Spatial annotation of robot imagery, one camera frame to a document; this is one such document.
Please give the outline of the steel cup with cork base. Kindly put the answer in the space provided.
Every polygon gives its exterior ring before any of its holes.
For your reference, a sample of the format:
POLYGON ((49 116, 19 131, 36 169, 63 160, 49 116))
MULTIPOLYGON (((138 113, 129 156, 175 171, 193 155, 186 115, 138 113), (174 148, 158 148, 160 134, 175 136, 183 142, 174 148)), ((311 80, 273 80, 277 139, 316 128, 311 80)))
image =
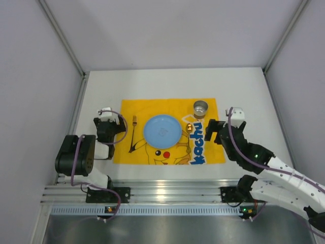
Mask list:
POLYGON ((202 119, 206 116, 209 106, 203 100, 195 101, 193 104, 193 115, 196 119, 202 119))

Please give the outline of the copper spoon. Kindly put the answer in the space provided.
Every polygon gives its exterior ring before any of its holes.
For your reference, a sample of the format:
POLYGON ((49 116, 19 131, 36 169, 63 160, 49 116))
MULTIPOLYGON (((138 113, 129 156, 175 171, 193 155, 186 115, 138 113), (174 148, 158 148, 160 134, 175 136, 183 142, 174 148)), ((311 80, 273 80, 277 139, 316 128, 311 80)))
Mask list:
POLYGON ((187 146, 186 146, 186 153, 187 154, 190 154, 191 152, 191 148, 190 148, 190 134, 192 132, 192 124, 191 123, 188 123, 186 125, 186 132, 187 132, 187 146))

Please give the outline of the yellow Pikachu cloth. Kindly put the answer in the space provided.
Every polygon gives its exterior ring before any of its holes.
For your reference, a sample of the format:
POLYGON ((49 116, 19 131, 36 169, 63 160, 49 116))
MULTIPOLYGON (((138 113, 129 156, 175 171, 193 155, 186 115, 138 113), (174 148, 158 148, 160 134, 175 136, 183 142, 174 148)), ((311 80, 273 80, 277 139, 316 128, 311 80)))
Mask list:
POLYGON ((128 123, 128 133, 120 134, 117 139, 122 141, 115 147, 114 163, 130 165, 203 165, 225 163, 221 146, 204 140, 205 128, 210 119, 218 119, 217 103, 214 98, 204 99, 209 108, 206 116, 196 119, 193 115, 193 104, 196 99, 154 99, 154 100, 124 100, 121 103, 121 114, 128 123), (176 118, 182 127, 179 142, 167 149, 157 149, 147 144, 143 137, 146 122, 160 114, 176 118), (137 116, 133 151, 129 153, 132 139, 133 116, 137 116), (192 124, 190 134, 190 154, 186 153, 186 125, 192 124))

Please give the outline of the copper fork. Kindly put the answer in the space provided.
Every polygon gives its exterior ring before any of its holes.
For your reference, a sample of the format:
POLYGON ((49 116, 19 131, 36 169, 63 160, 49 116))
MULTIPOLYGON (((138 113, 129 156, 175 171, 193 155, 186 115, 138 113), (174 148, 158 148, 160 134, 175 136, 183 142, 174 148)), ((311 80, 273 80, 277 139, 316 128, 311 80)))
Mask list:
POLYGON ((134 115, 133 121, 132 121, 133 130, 132 130, 132 139, 131 139, 131 144, 130 144, 130 148, 129 148, 129 153, 131 153, 133 151, 134 132, 135 132, 135 127, 137 126, 137 123, 138 123, 137 116, 134 115))

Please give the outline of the blue plastic plate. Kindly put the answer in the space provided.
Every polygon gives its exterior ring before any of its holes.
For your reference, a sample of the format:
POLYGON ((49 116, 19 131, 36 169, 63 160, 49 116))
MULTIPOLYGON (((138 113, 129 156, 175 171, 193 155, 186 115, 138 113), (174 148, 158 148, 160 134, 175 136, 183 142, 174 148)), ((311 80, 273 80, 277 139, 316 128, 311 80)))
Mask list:
POLYGON ((181 135, 180 122, 166 114, 150 118, 143 129, 143 137, 147 144, 157 149, 173 147, 179 142, 181 135))

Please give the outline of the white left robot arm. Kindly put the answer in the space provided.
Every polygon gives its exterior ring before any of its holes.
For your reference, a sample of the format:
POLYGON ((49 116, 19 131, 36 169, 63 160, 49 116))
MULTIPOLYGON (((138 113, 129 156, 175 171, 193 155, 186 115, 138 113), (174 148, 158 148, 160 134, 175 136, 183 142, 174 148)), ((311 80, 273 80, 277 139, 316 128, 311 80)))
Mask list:
POLYGON ((95 117, 93 122, 96 135, 66 135, 55 159, 55 170, 73 180, 73 185, 87 184, 97 190, 114 189, 109 176, 101 173, 94 166, 95 144, 98 142, 108 147, 105 160, 111 160, 115 153, 114 138, 125 132, 123 118, 114 119, 95 117))

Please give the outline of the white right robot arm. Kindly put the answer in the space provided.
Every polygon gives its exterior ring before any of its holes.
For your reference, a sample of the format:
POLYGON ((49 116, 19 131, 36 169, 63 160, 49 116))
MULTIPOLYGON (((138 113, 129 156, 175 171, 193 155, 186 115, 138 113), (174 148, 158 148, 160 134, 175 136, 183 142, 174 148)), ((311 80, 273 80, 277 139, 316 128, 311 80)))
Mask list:
POLYGON ((254 176, 244 175, 236 190, 242 200, 270 202, 301 216, 324 232, 324 186, 289 167, 265 147, 248 142, 239 127, 211 119, 205 129, 205 141, 216 133, 214 143, 221 145, 230 161, 254 176))

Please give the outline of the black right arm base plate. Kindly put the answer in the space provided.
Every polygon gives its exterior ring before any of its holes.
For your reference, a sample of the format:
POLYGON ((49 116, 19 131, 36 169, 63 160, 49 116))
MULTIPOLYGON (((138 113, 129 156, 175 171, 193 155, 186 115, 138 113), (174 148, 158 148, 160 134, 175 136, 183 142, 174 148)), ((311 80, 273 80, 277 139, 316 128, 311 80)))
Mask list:
POLYGON ((220 187, 221 201, 223 203, 253 203, 254 199, 248 190, 238 187, 220 187))

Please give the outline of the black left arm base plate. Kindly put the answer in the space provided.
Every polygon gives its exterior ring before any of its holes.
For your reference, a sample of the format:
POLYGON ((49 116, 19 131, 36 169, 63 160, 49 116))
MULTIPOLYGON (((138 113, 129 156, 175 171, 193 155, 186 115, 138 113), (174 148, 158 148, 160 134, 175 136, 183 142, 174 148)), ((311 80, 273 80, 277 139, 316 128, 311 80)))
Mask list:
MULTIPOLYGON (((121 203, 129 203, 131 197, 131 189, 129 187, 115 187, 113 189, 120 199, 121 203)), ((104 191, 104 190, 94 190, 87 188, 86 203, 118 203, 118 197, 116 194, 104 191)))

